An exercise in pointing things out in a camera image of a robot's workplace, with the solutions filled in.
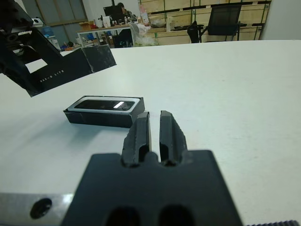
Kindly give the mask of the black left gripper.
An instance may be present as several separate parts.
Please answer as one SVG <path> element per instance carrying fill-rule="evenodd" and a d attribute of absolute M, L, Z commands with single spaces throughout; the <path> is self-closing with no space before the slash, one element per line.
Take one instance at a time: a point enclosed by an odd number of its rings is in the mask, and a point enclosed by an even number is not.
<path fill-rule="evenodd" d="M 28 69 L 23 62 L 62 59 L 60 51 L 32 26 L 33 20 L 17 2 L 0 2 L 0 72 L 23 89 L 28 89 Z"/>

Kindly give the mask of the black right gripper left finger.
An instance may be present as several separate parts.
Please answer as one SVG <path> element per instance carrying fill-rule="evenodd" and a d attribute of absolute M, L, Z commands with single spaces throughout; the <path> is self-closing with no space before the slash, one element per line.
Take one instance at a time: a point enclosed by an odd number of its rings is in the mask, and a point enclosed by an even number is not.
<path fill-rule="evenodd" d="M 145 156 L 151 151 L 150 114 L 143 112 L 131 126 L 122 149 L 122 163 L 126 167 L 136 167 L 144 162 Z"/>

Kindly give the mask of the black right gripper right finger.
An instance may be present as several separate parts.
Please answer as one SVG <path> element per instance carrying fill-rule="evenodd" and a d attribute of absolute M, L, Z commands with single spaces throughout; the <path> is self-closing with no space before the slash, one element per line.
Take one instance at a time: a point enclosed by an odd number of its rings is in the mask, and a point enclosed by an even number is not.
<path fill-rule="evenodd" d="M 159 150 L 165 166 L 180 164 L 183 153 L 188 150 L 183 131 L 168 111 L 161 111 L 160 114 Z"/>

